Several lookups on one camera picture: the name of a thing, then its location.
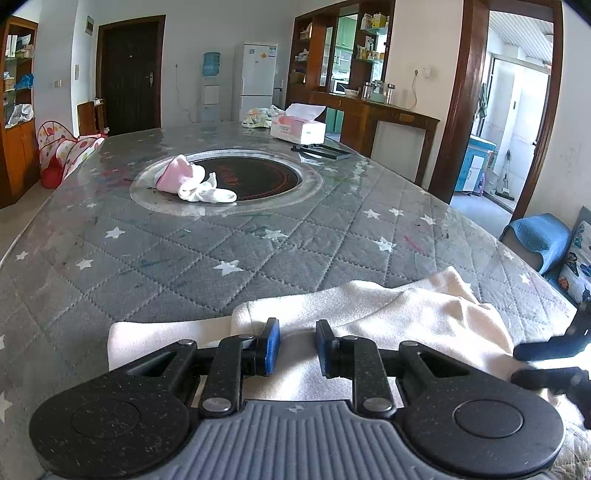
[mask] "mop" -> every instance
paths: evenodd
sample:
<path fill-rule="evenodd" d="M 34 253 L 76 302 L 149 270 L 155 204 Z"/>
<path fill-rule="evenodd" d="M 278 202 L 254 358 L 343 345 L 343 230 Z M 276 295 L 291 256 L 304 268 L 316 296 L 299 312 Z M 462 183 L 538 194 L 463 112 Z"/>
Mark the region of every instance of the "mop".
<path fill-rule="evenodd" d="M 507 150 L 507 164 L 506 164 L 505 176 L 503 177 L 503 190 L 501 192 L 499 192 L 499 190 L 497 190 L 495 192 L 495 195 L 497 195 L 499 197 L 503 197 L 504 199 L 507 199 L 507 200 L 515 200 L 515 197 L 513 197 L 513 195 L 511 195 L 511 193 L 509 192 L 508 175 L 509 175 L 509 163 L 510 162 L 511 162 L 511 150 Z"/>

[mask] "white towel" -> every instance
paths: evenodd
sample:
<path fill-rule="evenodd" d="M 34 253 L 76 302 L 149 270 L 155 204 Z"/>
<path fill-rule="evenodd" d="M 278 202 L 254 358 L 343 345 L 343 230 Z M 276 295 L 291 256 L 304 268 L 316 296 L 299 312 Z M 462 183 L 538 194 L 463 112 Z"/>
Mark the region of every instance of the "white towel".
<path fill-rule="evenodd" d="M 513 344 L 499 313 L 490 304 L 478 303 L 453 267 L 398 288 L 352 281 L 311 294 L 249 301 L 231 317 L 115 323 L 109 332 L 109 367 L 125 365 L 181 338 L 192 338 L 203 347 L 229 335 L 257 334 L 269 317 L 278 318 L 281 327 L 277 368 L 270 378 L 246 379 L 244 398 L 351 398 L 349 380 L 327 380 L 321 375 L 314 345 L 319 319 L 327 319 L 336 336 L 370 338 L 387 349 L 416 340 L 504 380 L 524 367 L 512 357 Z M 392 391 L 400 406 L 396 389 Z"/>

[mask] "pink cloth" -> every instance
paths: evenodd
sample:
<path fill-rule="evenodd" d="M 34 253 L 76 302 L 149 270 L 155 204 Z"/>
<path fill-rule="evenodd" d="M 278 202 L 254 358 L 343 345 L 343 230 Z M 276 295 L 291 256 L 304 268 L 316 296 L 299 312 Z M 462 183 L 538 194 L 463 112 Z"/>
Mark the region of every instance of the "pink cloth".
<path fill-rule="evenodd" d="M 156 189 L 174 193 L 187 202 L 233 203 L 236 194 L 231 190 L 218 189 L 215 173 L 205 179 L 205 168 L 192 165 L 183 155 L 172 159 L 154 177 Z"/>
<path fill-rule="evenodd" d="M 205 178 L 205 169 L 199 166 L 196 167 L 197 171 L 194 170 L 194 166 L 187 161 L 184 155 L 179 155 L 166 166 L 164 172 L 156 182 L 156 189 L 161 192 L 177 195 L 180 187 L 189 180 L 196 179 L 198 183 L 201 183 Z M 195 175 L 200 176 L 202 171 L 203 175 L 201 178 L 196 178 Z"/>

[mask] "power cord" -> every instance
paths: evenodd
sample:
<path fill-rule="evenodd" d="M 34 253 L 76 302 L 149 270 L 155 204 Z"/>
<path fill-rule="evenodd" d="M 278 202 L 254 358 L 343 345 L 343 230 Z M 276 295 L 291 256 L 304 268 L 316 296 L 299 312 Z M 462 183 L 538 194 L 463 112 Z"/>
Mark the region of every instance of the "power cord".
<path fill-rule="evenodd" d="M 413 106 L 411 108 L 409 108 L 409 110 L 414 110 L 417 106 L 418 103 L 418 98 L 417 98 L 417 77 L 418 77 L 418 70 L 414 71 L 414 78 L 413 78 L 413 95 L 414 95 L 414 103 Z"/>
<path fill-rule="evenodd" d="M 181 95 L 180 92 L 178 91 L 178 63 L 174 64 L 174 86 L 176 88 L 177 91 L 177 104 L 178 107 L 187 114 L 187 118 L 189 119 L 189 121 L 192 124 L 196 124 L 197 122 L 193 122 L 193 119 L 191 118 L 191 112 L 189 110 L 185 110 L 183 108 L 183 106 L 181 105 Z"/>

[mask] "blue cabinet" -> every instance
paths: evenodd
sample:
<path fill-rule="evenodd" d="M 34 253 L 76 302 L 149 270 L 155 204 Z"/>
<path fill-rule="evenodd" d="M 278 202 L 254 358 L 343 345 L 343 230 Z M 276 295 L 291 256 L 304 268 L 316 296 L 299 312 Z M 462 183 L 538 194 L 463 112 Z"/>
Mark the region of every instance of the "blue cabinet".
<path fill-rule="evenodd" d="M 457 178 L 456 192 L 473 192 L 478 187 L 482 172 L 486 170 L 496 145 L 483 138 L 470 136 L 460 176 Z"/>

